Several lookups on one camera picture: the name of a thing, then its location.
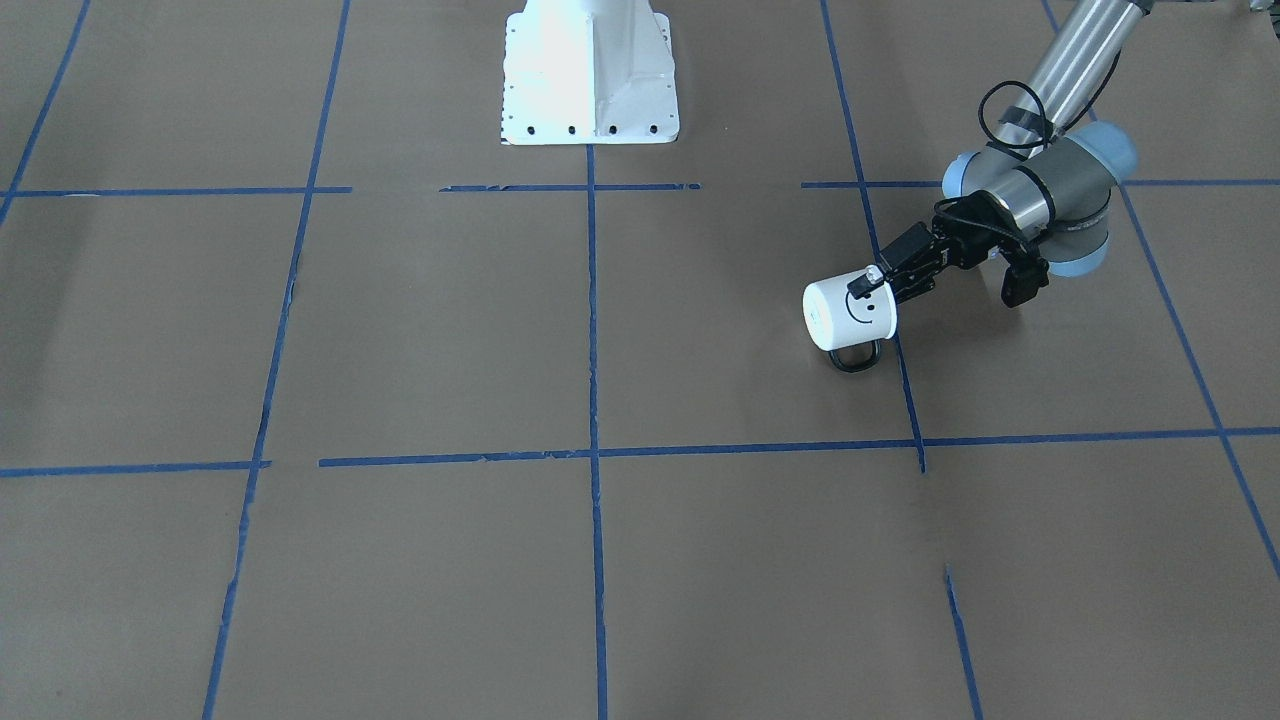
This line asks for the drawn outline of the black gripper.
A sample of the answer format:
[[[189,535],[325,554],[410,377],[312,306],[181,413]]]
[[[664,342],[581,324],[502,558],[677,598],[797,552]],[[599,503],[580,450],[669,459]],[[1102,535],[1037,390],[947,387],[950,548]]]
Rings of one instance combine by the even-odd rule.
[[[1030,236],[991,196],[943,199],[929,222],[908,227],[879,251],[878,268],[864,268],[846,290],[852,299],[868,299],[886,283],[895,283],[895,299],[906,302],[931,292],[942,270],[975,269],[993,250],[1004,260],[1015,254],[1041,255]]]

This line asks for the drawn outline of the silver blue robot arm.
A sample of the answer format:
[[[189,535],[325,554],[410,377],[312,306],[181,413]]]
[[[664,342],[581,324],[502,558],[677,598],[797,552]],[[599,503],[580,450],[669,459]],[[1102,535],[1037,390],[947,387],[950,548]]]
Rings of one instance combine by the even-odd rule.
[[[1091,272],[1105,258],[1110,200],[1138,164],[1128,133],[1085,115],[1114,76],[1149,1],[1079,1],[986,146],[945,172],[928,222],[904,231],[847,283],[852,299],[886,290],[902,304],[955,266],[1006,261],[1000,297],[1033,300],[1052,275]]]

